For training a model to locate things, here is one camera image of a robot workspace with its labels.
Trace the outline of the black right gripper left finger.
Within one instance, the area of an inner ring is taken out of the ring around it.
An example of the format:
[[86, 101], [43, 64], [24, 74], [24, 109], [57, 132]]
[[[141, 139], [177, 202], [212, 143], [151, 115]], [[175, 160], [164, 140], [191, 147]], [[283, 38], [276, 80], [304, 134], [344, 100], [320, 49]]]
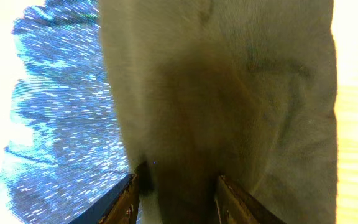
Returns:
[[139, 176], [127, 174], [69, 224], [136, 224], [138, 211]]

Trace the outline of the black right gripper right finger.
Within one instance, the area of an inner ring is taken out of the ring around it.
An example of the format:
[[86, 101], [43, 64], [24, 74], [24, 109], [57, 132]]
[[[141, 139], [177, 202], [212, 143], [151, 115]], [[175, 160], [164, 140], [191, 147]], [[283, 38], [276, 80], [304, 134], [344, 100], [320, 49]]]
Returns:
[[224, 175], [217, 179], [215, 202], [220, 224], [285, 224]]

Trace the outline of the black cloth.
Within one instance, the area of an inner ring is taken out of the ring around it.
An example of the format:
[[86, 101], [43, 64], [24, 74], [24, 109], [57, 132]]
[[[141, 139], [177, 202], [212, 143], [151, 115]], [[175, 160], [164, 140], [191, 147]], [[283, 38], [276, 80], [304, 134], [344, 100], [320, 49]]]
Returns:
[[143, 223], [217, 223], [226, 175], [285, 223], [334, 223], [329, 0], [102, 0], [104, 63]]

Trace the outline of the blue green glitter cloth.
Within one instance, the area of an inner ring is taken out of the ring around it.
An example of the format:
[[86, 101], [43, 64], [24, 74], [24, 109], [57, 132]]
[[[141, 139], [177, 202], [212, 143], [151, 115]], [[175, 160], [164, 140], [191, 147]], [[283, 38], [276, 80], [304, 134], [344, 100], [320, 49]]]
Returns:
[[0, 198], [21, 223], [69, 223], [129, 171], [99, 29], [94, 0], [46, 1], [14, 23], [25, 76], [12, 93]]

